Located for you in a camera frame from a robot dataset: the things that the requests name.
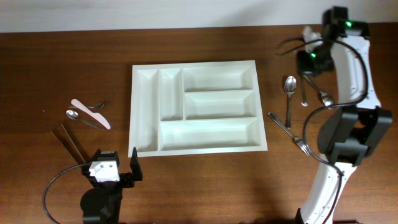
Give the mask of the steel spoon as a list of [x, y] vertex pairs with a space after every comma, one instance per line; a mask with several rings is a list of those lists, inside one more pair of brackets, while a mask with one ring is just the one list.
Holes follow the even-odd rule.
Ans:
[[297, 81], [295, 77], [289, 76], [285, 79], [284, 92], [287, 94], [287, 112], [285, 126], [291, 128], [291, 97], [295, 93]]
[[324, 106], [331, 106], [335, 103], [333, 97], [329, 93], [319, 89], [319, 87], [306, 75], [303, 75], [303, 77], [318, 92], [318, 97]]

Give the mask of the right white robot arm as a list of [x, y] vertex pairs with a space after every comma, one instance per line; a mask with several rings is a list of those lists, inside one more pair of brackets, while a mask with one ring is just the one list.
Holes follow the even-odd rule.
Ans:
[[296, 54], [297, 73], [317, 76], [335, 71], [338, 102], [307, 117], [334, 110], [318, 133], [320, 166], [310, 195], [297, 210], [296, 223], [332, 223], [333, 212], [350, 175], [371, 156], [392, 124], [392, 113], [381, 108], [369, 65], [367, 22], [352, 21], [347, 7], [334, 6], [322, 16], [322, 32], [303, 31], [305, 50]]

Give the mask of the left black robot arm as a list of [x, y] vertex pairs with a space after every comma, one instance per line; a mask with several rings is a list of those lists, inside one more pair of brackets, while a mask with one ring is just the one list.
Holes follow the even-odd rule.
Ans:
[[123, 199], [123, 190], [133, 188], [143, 179], [138, 161], [137, 149], [132, 151], [130, 172], [120, 173], [119, 155], [116, 151], [97, 150], [81, 173], [92, 189], [86, 191], [80, 200], [83, 223], [118, 223]]

